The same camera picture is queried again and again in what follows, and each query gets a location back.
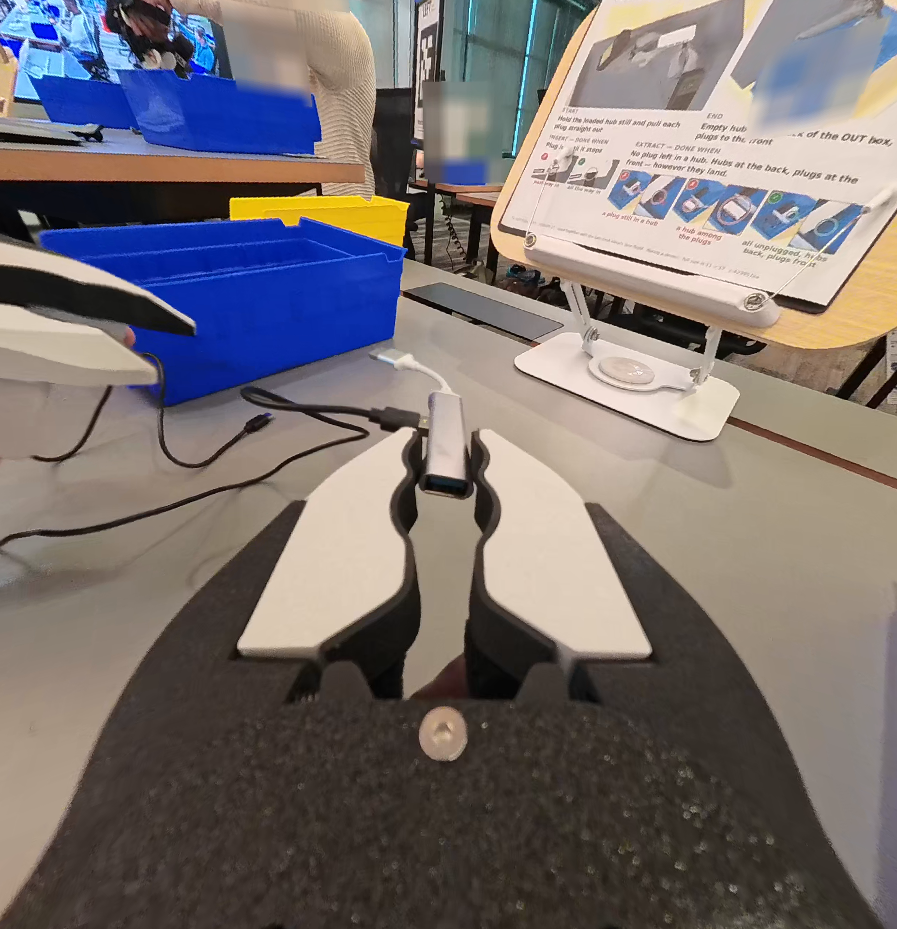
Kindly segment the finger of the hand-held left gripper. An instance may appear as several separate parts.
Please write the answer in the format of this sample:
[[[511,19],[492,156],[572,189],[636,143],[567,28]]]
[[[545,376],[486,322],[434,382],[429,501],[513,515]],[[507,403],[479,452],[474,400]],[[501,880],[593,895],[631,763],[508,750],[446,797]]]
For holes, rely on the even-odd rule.
[[[2,234],[0,304],[75,322],[119,323],[186,337],[197,332],[192,319],[138,285]]]
[[[125,327],[0,304],[0,460],[68,453],[108,389],[158,383]]]

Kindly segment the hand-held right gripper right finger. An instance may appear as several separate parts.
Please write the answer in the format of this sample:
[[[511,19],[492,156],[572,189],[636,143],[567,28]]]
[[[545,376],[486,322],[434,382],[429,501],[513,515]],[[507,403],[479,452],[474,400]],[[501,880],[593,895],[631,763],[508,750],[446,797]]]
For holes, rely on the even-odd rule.
[[[503,437],[474,432],[475,546],[465,670],[477,699],[514,698],[537,665],[644,667],[654,650],[582,496]]]

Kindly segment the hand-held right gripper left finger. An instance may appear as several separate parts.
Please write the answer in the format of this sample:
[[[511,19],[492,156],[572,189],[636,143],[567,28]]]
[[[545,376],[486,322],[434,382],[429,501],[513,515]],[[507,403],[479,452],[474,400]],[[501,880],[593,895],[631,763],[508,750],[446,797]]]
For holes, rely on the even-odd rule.
[[[240,658],[351,662],[376,697],[404,697],[421,618],[409,537],[421,451],[419,431],[402,427],[309,495],[236,642]]]

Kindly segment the blue plastic bin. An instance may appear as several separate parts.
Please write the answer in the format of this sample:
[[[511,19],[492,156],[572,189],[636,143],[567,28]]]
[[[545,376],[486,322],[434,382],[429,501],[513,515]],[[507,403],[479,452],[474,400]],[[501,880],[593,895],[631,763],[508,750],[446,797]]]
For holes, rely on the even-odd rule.
[[[51,122],[95,123],[119,130],[138,128],[118,83],[56,75],[29,76],[29,80]]]
[[[174,72],[119,73],[144,140],[206,153],[315,155],[322,128],[315,98],[299,91]]]
[[[40,244],[196,322],[192,337],[132,324],[168,407],[391,339],[406,253],[309,218],[54,229]]]

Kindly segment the grey background desk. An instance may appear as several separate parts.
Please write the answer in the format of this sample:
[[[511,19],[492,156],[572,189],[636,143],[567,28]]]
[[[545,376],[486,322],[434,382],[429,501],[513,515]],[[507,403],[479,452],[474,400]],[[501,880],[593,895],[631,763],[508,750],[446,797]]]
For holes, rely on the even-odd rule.
[[[0,182],[33,184],[361,183],[362,164],[301,156],[205,153],[152,145],[123,130],[78,146],[0,142]]]

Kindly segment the wooden book stand white base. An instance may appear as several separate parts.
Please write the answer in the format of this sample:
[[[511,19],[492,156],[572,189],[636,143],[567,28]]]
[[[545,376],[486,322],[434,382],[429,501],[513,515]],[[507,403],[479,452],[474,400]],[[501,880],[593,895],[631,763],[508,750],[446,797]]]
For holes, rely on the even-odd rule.
[[[515,365],[670,435],[709,442],[739,397],[711,377],[723,333],[830,349],[897,327],[897,212],[825,306],[501,226],[594,12],[563,53],[493,215],[501,255],[559,278],[574,318],[572,331],[526,351]]]

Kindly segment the computer monitor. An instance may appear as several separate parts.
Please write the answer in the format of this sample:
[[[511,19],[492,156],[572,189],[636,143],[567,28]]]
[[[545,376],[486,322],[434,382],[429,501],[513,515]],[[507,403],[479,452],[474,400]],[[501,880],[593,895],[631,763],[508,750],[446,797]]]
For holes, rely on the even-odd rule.
[[[126,39],[108,25],[106,12],[107,3],[99,1],[0,1],[0,43],[28,77],[116,83],[119,72],[141,65]],[[210,18],[175,9],[168,35],[189,43],[192,72],[232,76],[222,27]]]

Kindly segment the yellow plastic bin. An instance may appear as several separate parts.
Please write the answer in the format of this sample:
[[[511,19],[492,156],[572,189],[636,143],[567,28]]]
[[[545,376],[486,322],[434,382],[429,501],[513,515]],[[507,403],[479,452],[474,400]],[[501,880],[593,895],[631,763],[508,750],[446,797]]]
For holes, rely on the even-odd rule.
[[[369,199],[359,195],[234,197],[229,211],[234,221],[279,219],[286,226],[297,226],[308,218],[401,246],[407,231],[408,203],[378,195]]]

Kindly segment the printed instruction sheet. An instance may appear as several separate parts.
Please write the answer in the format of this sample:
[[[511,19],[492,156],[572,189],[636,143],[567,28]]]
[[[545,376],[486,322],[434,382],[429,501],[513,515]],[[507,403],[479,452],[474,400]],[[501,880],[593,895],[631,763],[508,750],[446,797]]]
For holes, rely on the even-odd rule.
[[[501,226],[825,306],[897,212],[897,2],[602,2]]]

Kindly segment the black white sign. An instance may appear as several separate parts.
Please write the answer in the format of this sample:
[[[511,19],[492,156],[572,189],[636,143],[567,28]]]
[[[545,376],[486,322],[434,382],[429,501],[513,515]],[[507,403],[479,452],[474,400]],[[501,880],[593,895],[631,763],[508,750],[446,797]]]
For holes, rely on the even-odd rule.
[[[444,1],[416,2],[412,144],[419,149],[422,147],[424,129],[423,87],[443,79],[444,4]]]

